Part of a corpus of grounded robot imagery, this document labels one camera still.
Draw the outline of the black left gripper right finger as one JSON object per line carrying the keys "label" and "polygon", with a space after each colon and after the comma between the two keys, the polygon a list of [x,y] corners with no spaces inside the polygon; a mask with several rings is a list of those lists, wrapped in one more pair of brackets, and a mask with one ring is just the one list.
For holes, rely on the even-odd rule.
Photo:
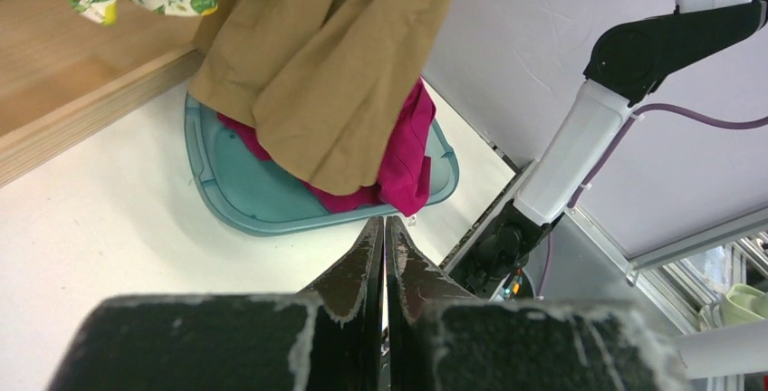
{"label": "black left gripper right finger", "polygon": [[481,300],[385,223],[394,390],[687,390],[672,340],[621,300]]}

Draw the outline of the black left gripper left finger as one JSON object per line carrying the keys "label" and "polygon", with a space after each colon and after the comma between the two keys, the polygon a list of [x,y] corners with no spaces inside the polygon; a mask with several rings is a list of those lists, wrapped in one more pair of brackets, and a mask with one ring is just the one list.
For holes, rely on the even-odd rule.
{"label": "black left gripper left finger", "polygon": [[375,390],[384,221],[296,293],[124,295],[82,322],[52,390]]}

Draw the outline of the magenta cloth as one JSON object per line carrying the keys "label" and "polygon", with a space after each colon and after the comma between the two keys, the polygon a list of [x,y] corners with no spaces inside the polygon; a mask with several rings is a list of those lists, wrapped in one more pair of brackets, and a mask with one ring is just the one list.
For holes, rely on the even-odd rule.
{"label": "magenta cloth", "polygon": [[435,115],[434,101],[419,79],[398,115],[374,185],[363,186],[350,195],[333,195],[306,182],[302,185],[332,214],[388,204],[407,216],[414,215],[430,196],[427,140]]}

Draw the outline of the brown skirt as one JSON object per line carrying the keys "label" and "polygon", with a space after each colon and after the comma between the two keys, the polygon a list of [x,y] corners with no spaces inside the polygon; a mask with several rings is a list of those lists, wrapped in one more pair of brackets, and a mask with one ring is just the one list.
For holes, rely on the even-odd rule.
{"label": "brown skirt", "polygon": [[219,0],[188,86],[254,129],[293,176],[343,196],[374,184],[452,0]]}

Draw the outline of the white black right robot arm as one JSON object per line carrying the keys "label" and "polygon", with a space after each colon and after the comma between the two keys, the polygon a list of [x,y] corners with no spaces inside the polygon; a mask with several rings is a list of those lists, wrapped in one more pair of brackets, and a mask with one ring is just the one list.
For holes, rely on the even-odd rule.
{"label": "white black right robot arm", "polygon": [[578,202],[671,74],[745,41],[766,26],[767,0],[675,0],[670,14],[616,25],[594,44],[584,83],[542,158],[514,181],[512,196],[466,251],[451,277],[471,293],[509,300],[528,255]]}

